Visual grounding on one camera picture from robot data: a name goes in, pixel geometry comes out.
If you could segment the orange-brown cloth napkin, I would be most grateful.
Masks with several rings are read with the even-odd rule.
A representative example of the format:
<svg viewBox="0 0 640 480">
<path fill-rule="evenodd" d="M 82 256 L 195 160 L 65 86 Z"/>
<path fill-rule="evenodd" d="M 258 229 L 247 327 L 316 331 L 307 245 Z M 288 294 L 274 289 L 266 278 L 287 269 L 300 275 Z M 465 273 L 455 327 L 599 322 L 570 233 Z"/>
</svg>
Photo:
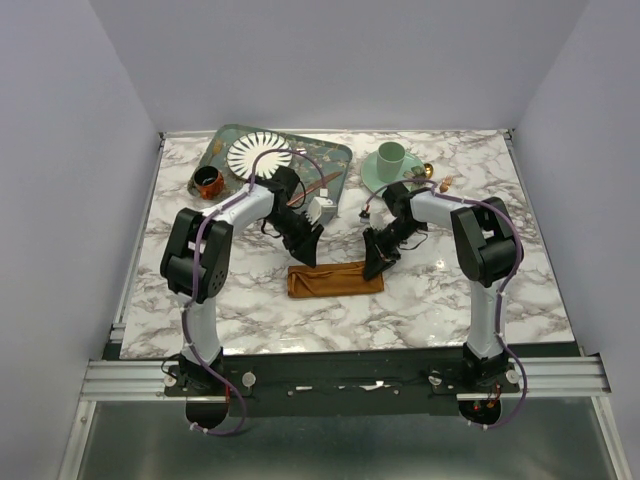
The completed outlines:
<svg viewBox="0 0 640 480">
<path fill-rule="evenodd" d="M 287 274 L 287 293 L 290 298 L 326 298 L 370 295 L 384 291 L 384 280 L 378 274 L 365 280 L 363 261 L 341 264 L 290 266 Z"/>
</svg>

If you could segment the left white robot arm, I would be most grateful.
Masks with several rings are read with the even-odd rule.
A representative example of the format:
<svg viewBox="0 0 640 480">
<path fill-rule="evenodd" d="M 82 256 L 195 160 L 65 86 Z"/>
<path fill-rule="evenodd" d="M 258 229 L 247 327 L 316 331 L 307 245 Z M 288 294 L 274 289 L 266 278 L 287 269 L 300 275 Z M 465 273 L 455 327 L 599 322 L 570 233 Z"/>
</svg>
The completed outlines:
<svg viewBox="0 0 640 480">
<path fill-rule="evenodd" d="M 295 260 L 317 266 L 323 227 L 288 205 L 299 183 L 294 170 L 280 167 L 272 178 L 259 177 L 204 211 L 184 208 L 174 220 L 160 273 L 170 291 L 188 298 L 182 313 L 181 355 L 193 363 L 187 382 L 201 395 L 212 394 L 221 385 L 222 372 L 213 364 L 221 353 L 216 297 L 228 277 L 234 236 L 264 220 L 280 234 Z"/>
</svg>

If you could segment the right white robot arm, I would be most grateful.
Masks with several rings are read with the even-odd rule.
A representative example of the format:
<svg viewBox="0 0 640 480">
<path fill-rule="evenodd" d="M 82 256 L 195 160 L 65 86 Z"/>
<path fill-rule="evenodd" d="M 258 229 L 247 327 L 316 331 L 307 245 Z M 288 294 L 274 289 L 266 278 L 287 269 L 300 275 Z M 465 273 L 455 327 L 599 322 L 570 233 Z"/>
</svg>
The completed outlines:
<svg viewBox="0 0 640 480">
<path fill-rule="evenodd" d="M 381 189 L 394 220 L 383 228 L 374 225 L 369 208 L 361 216 L 369 221 L 363 232 L 367 281 L 385 272 L 401 258 L 400 246 L 430 224 L 452 232 L 459 268 L 470 282 L 471 323 L 463 345 L 460 379 L 469 390 L 480 392 L 496 380 L 496 369 L 507 361 L 504 339 L 504 294 L 524 257 L 519 234 L 504 202 L 483 201 L 439 193 L 431 181 L 409 190 L 409 179 Z"/>
</svg>

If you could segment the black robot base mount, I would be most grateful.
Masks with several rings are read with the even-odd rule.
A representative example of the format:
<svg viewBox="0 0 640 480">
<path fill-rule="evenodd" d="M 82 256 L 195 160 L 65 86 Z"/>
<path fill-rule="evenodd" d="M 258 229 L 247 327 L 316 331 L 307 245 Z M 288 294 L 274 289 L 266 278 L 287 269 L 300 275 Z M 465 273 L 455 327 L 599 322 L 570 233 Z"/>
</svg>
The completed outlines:
<svg viewBox="0 0 640 480">
<path fill-rule="evenodd" d="M 479 416 L 520 391 L 506 355 L 477 361 L 461 347 L 221 354 L 212 367 L 215 376 L 179 358 L 165 374 L 166 395 L 205 415 Z"/>
</svg>

